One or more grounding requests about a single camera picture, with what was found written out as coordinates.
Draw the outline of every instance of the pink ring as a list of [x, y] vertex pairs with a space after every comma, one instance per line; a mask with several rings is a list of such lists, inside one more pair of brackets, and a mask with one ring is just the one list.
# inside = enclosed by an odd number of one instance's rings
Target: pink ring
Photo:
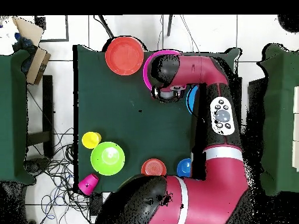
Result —
[[149, 90], [152, 90], [152, 85], [150, 83], [150, 80], [148, 80], [148, 76], [147, 76], [148, 64], [150, 63], [150, 60], [153, 57], [158, 56], [158, 55], [180, 55], [180, 53], [175, 50], [161, 50], [161, 51], [157, 51], [157, 52], [153, 53], [151, 56], [149, 56], [149, 58], [146, 60], [144, 67], [143, 67], [143, 80]]

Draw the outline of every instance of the tile floor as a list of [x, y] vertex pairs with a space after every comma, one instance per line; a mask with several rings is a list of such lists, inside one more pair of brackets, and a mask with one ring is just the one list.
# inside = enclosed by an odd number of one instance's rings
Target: tile floor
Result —
[[[23, 16], [30, 20], [32, 16]], [[63, 16], [46, 17], [47, 30], [42, 40], [66, 39], [68, 42], [42, 42], [40, 47], [52, 56], [45, 75], [53, 76], [54, 87], [54, 128], [55, 144], [61, 135], [74, 126], [73, 120], [73, 71], [72, 45], [81, 44], [100, 51], [109, 38], [100, 23], [93, 16], [67, 16], [68, 28], [64, 25]], [[162, 30], [160, 15], [124, 15], [105, 16], [106, 22], [115, 36], [131, 35], [139, 38], [154, 51], [162, 48]], [[243, 77], [242, 118], [245, 123], [246, 104], [248, 98], [248, 82], [264, 77], [263, 71], [256, 65], [262, 58], [262, 49], [268, 43], [281, 43], [289, 50], [299, 49], [299, 34], [284, 31], [278, 23], [276, 15], [185, 15], [185, 21], [201, 52], [224, 52], [228, 48], [239, 47], [242, 55], [239, 58], [238, 74]], [[164, 48], [181, 51], [192, 51], [191, 38], [179, 15], [173, 17], [170, 37], [166, 36], [168, 15], [164, 15]], [[28, 86], [37, 104], [42, 107], [42, 83], [39, 86]], [[28, 95], [29, 132], [41, 131], [42, 115], [31, 95]], [[63, 145], [73, 142], [73, 130], [69, 130], [61, 142]], [[38, 156], [36, 150], [30, 148], [30, 158]], [[26, 210], [28, 219], [40, 223], [45, 214], [41, 210], [41, 199], [49, 195], [55, 188], [51, 178], [45, 174], [37, 177], [37, 183], [30, 186], [26, 194]], [[57, 219], [63, 216], [67, 205], [54, 206], [51, 214]], [[57, 219], [46, 219], [44, 224], [57, 224]], [[80, 212], [71, 209], [62, 218], [60, 224], [88, 224]]]

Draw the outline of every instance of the pink cup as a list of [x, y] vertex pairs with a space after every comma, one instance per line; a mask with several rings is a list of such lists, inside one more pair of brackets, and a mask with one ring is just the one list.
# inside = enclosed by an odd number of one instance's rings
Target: pink cup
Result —
[[90, 174], [85, 179], [79, 182], [78, 186], [79, 189], [85, 194], [85, 195], [91, 195], [93, 189], [96, 187], [97, 183], [99, 182], [98, 177], [96, 177], [94, 174]]

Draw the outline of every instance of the control button panel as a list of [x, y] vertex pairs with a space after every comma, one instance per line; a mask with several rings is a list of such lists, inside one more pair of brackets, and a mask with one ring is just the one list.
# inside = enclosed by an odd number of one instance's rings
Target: control button panel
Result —
[[215, 98], [211, 102], [210, 111], [213, 131], [224, 136], [234, 133], [231, 103], [226, 98]]

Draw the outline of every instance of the cardboard box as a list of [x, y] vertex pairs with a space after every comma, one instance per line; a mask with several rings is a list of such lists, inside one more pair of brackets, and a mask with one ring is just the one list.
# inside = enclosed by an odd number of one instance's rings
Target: cardboard box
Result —
[[51, 54], [39, 47], [44, 30], [19, 17], [13, 17], [13, 22], [17, 26], [20, 35], [31, 40], [37, 47], [36, 54], [27, 73], [27, 83], [38, 85], [51, 57]]

